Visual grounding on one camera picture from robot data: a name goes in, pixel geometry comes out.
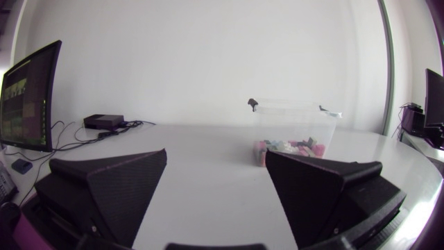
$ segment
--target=white wall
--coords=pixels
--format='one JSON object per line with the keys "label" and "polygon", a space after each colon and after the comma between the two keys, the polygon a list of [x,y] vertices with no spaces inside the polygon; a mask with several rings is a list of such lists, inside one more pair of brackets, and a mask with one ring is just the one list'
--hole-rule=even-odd
{"label": "white wall", "polygon": [[3,74],[14,65],[14,52],[17,41],[17,27],[22,20],[22,13],[27,0],[16,0],[12,6],[8,21],[5,26],[5,33],[0,37],[0,87],[3,83]]}
{"label": "white wall", "polygon": [[386,0],[394,49],[395,91],[388,135],[400,123],[400,106],[424,107],[425,69],[442,72],[441,54],[432,16],[423,0]]}
{"label": "white wall", "polygon": [[248,125],[248,98],[268,97],[317,101],[344,112],[341,126],[381,130],[376,1],[39,0],[25,13],[18,49],[63,41],[53,121]]}
{"label": "white wall", "polygon": [[377,1],[352,0],[357,44],[356,110],[353,128],[382,133],[387,91],[387,48]]}
{"label": "white wall", "polygon": [[438,36],[425,0],[403,0],[400,7],[406,17],[411,50],[411,101],[424,107],[425,69],[443,73]]}

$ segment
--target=monitor screen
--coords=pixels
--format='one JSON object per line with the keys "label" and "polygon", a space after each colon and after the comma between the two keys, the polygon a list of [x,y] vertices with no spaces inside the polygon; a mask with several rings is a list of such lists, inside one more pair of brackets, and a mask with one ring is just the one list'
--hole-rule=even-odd
{"label": "monitor screen", "polygon": [[51,94],[61,41],[26,57],[3,76],[0,140],[4,144],[52,151]]}
{"label": "monitor screen", "polygon": [[425,126],[440,126],[444,123],[444,78],[430,69],[425,75]]}

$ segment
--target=white table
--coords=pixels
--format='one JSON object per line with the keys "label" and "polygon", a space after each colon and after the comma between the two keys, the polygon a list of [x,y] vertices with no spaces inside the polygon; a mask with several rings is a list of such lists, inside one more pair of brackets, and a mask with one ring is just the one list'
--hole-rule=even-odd
{"label": "white table", "polygon": [[424,138],[403,132],[402,141],[407,141],[414,149],[418,150],[423,155],[438,160],[444,164],[444,150],[433,148],[424,140]]}
{"label": "white table", "polygon": [[[62,136],[73,140],[78,126]],[[81,130],[81,138],[96,131]],[[169,242],[202,245],[263,243],[268,249],[296,249],[290,226],[268,172],[257,167],[251,128],[144,125],[56,158],[87,160],[166,148],[168,163],[146,211],[133,248],[163,249]],[[41,155],[26,151],[29,157]],[[383,163],[382,176],[407,193],[409,211],[383,249],[408,249],[426,224],[443,181],[422,154],[390,138],[337,129],[325,158]],[[7,157],[8,162],[15,157]],[[32,186],[37,164],[21,176],[9,169],[21,190]],[[45,164],[40,176],[49,173]]]}

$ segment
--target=clear plastic container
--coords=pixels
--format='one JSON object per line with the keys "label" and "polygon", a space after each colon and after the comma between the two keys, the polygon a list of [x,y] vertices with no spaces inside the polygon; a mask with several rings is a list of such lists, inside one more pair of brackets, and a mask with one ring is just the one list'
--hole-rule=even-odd
{"label": "clear plastic container", "polygon": [[341,116],[310,102],[250,99],[248,104],[256,119],[253,152],[259,166],[265,166],[267,149],[322,158]]}

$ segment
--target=computer monitor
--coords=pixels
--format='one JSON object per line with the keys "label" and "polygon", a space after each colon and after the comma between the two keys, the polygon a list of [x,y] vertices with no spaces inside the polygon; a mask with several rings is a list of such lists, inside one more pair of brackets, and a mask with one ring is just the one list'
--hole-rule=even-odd
{"label": "computer monitor", "polygon": [[61,41],[39,49],[3,76],[0,142],[50,152],[51,95]]}
{"label": "computer monitor", "polygon": [[88,237],[131,248],[166,163],[164,149],[95,160],[53,159],[51,173],[35,184],[37,195],[22,212],[54,249],[85,249]]}
{"label": "computer monitor", "polygon": [[444,77],[430,69],[425,70],[425,126],[444,124]]}

